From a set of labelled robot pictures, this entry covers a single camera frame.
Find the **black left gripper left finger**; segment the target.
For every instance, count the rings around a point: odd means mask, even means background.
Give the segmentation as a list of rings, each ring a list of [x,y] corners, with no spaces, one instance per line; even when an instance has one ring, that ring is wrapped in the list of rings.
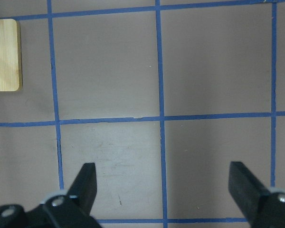
[[[96,168],[84,163],[66,194],[68,213],[73,218],[89,217],[96,198]]]

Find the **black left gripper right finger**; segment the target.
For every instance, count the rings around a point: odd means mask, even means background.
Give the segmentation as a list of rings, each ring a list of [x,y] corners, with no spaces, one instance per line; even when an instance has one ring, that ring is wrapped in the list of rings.
[[[228,191],[247,222],[255,225],[270,196],[267,187],[244,163],[232,161],[229,164]]]

